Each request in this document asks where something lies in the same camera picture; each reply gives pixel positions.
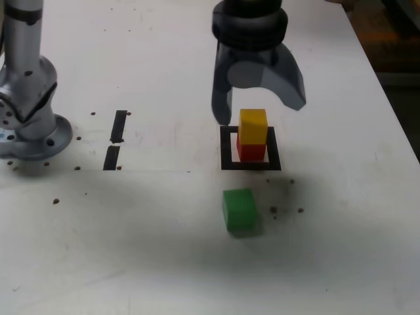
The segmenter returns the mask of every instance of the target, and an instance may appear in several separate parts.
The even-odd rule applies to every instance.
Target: yellow block
[[[266,144],[267,131],[265,110],[241,110],[238,131],[241,144]]]

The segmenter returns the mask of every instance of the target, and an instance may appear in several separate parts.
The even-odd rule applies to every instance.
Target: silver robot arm
[[[72,128],[51,109],[57,72],[40,55],[43,0],[5,0],[4,9],[0,158],[46,159],[67,147]]]

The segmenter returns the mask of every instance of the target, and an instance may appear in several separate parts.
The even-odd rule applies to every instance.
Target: black square outline
[[[278,155],[276,133],[274,127],[267,132],[268,162],[232,162],[232,147],[230,134],[238,133],[238,126],[220,126],[220,157],[223,171],[281,171],[280,157]]]

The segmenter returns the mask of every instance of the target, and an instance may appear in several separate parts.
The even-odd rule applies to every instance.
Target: red block
[[[239,135],[236,139],[236,148],[238,149],[241,162],[261,162],[264,161],[265,144],[244,144],[241,145]]]

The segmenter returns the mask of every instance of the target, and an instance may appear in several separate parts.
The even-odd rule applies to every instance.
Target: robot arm
[[[5,0],[5,64],[0,70],[1,158],[39,160],[61,152],[72,139],[70,123],[54,115],[53,64],[40,55],[43,0]]]
[[[305,103],[299,67],[282,44],[287,15],[282,0],[224,0],[213,11],[218,39],[212,108],[228,125],[232,88],[264,87],[295,110]],[[57,73],[40,55],[43,0],[5,0],[5,65],[0,70],[0,158],[46,159],[72,139],[70,123],[54,115]]]
[[[302,73],[282,44],[287,15],[282,0],[224,0],[213,11],[218,39],[212,108],[228,125],[232,88],[264,87],[294,110],[306,104]]]

